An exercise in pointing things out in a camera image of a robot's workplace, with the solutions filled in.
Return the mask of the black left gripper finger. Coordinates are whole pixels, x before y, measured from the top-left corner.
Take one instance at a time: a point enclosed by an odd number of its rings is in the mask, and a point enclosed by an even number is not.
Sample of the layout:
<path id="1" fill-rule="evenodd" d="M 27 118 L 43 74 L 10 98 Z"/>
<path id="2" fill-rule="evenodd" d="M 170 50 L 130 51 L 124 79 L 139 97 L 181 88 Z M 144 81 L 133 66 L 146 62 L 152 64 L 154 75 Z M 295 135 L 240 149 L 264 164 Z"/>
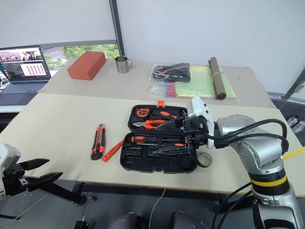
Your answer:
<path id="1" fill-rule="evenodd" d="M 19 165 L 23 170 L 33 170 L 41 167 L 42 165 L 48 163 L 50 160 L 45 158 L 36 158 L 29 161 L 21 162 Z"/>
<path id="2" fill-rule="evenodd" d="M 41 177 L 27 177 L 25 178 L 27 181 L 27 184 L 24 185 L 24 187 L 28 191 L 34 191 L 41 187 L 44 187 L 47 184 L 53 183 L 55 180 L 57 180 L 63 172 L 51 172 L 46 175 L 43 175 Z"/>

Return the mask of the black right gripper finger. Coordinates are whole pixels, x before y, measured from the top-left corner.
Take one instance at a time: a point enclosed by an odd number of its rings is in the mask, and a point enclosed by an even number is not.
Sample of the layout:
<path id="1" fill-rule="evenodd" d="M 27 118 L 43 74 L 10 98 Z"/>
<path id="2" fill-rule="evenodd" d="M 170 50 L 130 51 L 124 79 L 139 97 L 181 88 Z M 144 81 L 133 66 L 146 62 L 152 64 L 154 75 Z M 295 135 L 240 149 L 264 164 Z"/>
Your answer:
<path id="1" fill-rule="evenodd" d="M 175 130 L 176 123 L 175 120 L 167 120 L 164 123 L 157 126 L 157 130 Z"/>
<path id="2" fill-rule="evenodd" d="M 189 155 L 189 149 L 185 144 L 177 143 L 152 152 L 153 156 L 185 156 Z"/>

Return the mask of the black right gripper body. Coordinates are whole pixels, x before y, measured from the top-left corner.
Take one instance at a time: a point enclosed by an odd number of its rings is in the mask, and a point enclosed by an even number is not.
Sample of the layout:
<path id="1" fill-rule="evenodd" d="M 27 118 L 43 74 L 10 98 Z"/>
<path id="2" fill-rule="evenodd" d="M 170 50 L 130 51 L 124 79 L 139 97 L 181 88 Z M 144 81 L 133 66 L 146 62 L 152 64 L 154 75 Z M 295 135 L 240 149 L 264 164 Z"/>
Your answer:
<path id="1" fill-rule="evenodd" d="M 185 141 L 189 146 L 199 148 L 207 145 L 208 137 L 206 134 L 208 134 L 208 127 L 203 117 L 199 117 L 197 120 L 177 119 L 175 124 L 183 130 Z"/>

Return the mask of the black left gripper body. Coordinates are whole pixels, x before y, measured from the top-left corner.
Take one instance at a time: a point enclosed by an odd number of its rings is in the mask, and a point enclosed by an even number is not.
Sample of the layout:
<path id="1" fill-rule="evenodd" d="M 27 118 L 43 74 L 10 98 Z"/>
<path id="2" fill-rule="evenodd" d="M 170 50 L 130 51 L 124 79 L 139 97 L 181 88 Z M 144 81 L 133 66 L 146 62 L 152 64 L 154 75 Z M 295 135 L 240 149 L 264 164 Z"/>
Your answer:
<path id="1" fill-rule="evenodd" d="M 14 196 L 27 190 L 28 182 L 23 177 L 25 170 L 28 170 L 27 164 L 14 164 L 4 170 L 2 180 L 6 196 Z"/>

